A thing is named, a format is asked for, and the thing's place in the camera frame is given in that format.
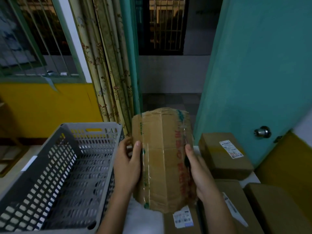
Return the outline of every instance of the white paper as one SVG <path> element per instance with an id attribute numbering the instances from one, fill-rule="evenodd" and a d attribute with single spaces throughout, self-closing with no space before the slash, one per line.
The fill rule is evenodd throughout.
<path id="1" fill-rule="evenodd" d="M 35 161 L 35 159 L 37 158 L 37 156 L 32 156 L 32 158 L 28 161 L 28 163 L 23 167 L 23 169 L 21 169 L 21 172 L 25 172 L 29 166 L 32 164 L 33 161 Z"/>
<path id="2" fill-rule="evenodd" d="M 175 212 L 173 216 L 174 216 L 174 225 L 176 228 L 194 226 L 191 212 L 187 205 L 183 207 L 180 211 Z"/>
<path id="3" fill-rule="evenodd" d="M 244 157 L 244 155 L 236 149 L 236 147 L 229 140 L 220 141 L 220 145 L 228 152 L 232 159 Z"/>
<path id="4" fill-rule="evenodd" d="M 231 200 L 228 198 L 228 196 L 224 192 L 222 192 L 222 193 L 223 193 L 224 201 L 227 204 L 227 206 L 231 212 L 232 217 L 235 218 L 237 221 L 239 221 L 241 224 L 243 224 L 245 227 L 248 227 L 248 223 L 244 220 L 244 218 L 241 216 L 241 214 L 235 208 L 235 206 L 233 205 Z"/>

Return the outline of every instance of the teal door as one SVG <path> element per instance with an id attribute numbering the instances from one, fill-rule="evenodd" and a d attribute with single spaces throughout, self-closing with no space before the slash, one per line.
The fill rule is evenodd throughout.
<path id="1" fill-rule="evenodd" d="M 224 0 L 195 128 L 232 132 L 254 166 L 312 106 L 312 0 Z M 254 130 L 271 129 L 270 138 Z"/>

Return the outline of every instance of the gray plastic basket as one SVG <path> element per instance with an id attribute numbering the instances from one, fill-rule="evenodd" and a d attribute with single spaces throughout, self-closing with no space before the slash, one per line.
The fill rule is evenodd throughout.
<path id="1" fill-rule="evenodd" d="M 113 122 L 62 124 L 2 194 L 0 232 L 95 233 L 123 138 Z"/>

